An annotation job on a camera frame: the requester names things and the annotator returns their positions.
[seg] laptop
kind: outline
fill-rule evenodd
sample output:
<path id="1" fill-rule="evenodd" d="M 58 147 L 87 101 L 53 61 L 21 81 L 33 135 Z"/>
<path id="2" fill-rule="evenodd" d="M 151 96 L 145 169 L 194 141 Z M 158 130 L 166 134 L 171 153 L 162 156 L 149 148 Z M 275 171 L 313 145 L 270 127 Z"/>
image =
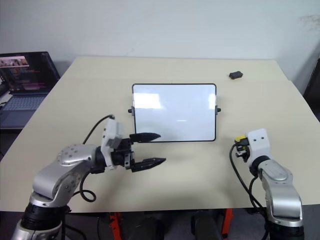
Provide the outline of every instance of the laptop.
<path id="1" fill-rule="evenodd" d="M 0 110 L 0 129 L 22 129 L 60 79 L 48 52 L 0 54 L 0 78 L 12 97 Z"/>

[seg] white wall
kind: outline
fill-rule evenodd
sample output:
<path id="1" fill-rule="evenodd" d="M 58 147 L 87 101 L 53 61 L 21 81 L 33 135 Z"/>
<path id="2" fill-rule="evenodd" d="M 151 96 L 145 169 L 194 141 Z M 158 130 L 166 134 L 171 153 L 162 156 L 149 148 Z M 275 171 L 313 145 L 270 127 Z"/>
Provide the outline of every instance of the white wall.
<path id="1" fill-rule="evenodd" d="M 276 59 L 303 92 L 320 54 L 319 0 L 0 0 L 0 52 Z"/>

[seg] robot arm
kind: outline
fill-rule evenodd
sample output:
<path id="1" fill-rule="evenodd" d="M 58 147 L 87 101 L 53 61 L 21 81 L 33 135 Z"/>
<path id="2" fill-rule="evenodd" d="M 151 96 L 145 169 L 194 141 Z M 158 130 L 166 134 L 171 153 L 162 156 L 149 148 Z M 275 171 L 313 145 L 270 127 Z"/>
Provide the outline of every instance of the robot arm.
<path id="1" fill-rule="evenodd" d="M 243 157 L 250 172 L 259 176 L 265 190 L 266 230 L 271 240 L 303 240 L 303 213 L 300 196 L 293 186 L 293 174 L 271 156 L 265 129 L 236 138 L 237 157 Z"/>
<path id="2" fill-rule="evenodd" d="M 104 128 L 101 147 L 75 144 L 64 148 L 53 163 L 35 176 L 29 204 L 11 239 L 56 239 L 62 219 L 70 210 L 67 204 L 87 175 L 103 173 L 105 168 L 113 170 L 117 165 L 137 172 L 163 163 L 165 158 L 149 158 L 136 163 L 131 149 L 134 142 L 149 142 L 158 137 L 155 133 L 139 133 L 123 139 L 121 124 L 111 118 Z"/>

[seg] whiteboard frame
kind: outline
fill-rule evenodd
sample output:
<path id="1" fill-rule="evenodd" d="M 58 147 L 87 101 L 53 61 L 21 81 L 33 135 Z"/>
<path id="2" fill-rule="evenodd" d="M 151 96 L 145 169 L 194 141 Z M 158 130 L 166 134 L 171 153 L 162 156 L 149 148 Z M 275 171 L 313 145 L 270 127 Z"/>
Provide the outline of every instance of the whiteboard frame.
<path id="1" fill-rule="evenodd" d="M 188 142 L 213 142 L 217 139 L 217 114 L 218 114 L 218 104 L 217 104 L 217 85 L 214 83 L 135 83 L 132 85 L 132 108 L 133 108 L 133 119 L 134 119 L 134 132 L 137 134 L 136 125 L 136 109 L 135 109 L 135 97 L 134 97 L 134 86 L 135 85 L 213 85 L 215 87 L 215 106 L 214 106 L 214 136 L 212 140 L 181 140 L 181 141 L 149 141 L 148 143 L 188 143 Z"/>

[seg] beige tabletop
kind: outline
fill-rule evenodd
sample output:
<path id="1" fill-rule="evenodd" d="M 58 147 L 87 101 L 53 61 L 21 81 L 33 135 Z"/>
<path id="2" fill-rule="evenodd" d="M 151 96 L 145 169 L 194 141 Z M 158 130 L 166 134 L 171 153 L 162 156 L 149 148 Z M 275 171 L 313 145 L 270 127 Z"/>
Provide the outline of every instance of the beige tabletop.
<path id="1" fill-rule="evenodd" d="M 243 77 L 231 80 L 230 72 Z M 114 114 L 134 132 L 132 84 L 215 83 L 217 137 L 213 142 L 141 143 L 136 160 L 164 157 L 166 162 L 142 172 L 119 167 L 89 175 L 85 189 L 97 200 L 79 195 L 73 212 L 121 212 L 250 207 L 249 197 L 229 162 L 234 137 L 266 128 L 276 161 L 293 173 L 303 204 L 319 204 L 320 124 L 309 106 L 273 60 L 212 60 L 134 57 L 78 57 L 42 102 L 0 163 L 0 210 L 24 211 L 36 173 L 58 152 L 81 143 L 103 116 Z M 88 140 L 100 145 L 101 124 Z M 236 160 L 244 181 L 252 178 Z M 253 193 L 265 193 L 256 182 Z"/>

